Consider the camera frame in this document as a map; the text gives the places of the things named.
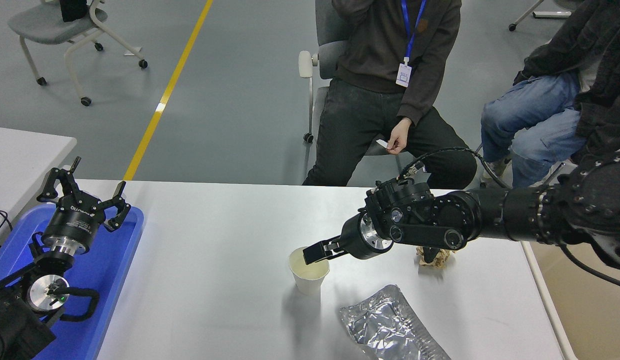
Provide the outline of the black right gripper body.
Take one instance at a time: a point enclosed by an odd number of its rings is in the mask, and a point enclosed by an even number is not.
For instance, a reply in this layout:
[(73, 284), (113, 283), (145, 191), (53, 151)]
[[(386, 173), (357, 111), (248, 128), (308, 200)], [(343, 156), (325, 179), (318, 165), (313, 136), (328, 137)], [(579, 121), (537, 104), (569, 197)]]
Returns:
[(365, 212), (360, 212), (345, 221), (340, 231), (339, 247), (349, 255), (359, 260), (367, 260), (372, 257), (372, 251), (365, 244), (364, 237), (361, 232), (361, 221)]

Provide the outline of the person's left hand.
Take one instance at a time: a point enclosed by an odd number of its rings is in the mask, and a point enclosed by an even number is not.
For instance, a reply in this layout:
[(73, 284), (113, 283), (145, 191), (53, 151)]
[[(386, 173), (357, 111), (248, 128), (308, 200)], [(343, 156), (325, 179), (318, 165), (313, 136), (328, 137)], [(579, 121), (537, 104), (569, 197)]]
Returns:
[(387, 153), (398, 155), (406, 146), (408, 146), (409, 128), (413, 121), (409, 117), (403, 117), (390, 132), (390, 138), (387, 142)]

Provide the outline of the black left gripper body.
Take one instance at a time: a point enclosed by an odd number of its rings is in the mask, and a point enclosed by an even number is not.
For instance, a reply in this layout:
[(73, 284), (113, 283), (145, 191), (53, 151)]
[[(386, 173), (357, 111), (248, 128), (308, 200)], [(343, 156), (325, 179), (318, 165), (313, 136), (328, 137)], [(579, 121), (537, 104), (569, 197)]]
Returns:
[(104, 210), (93, 207), (101, 200), (91, 194), (66, 194), (56, 204), (56, 210), (42, 235), (42, 242), (51, 246), (53, 239), (66, 237), (82, 246), (90, 246), (95, 240), (100, 224), (104, 223)]

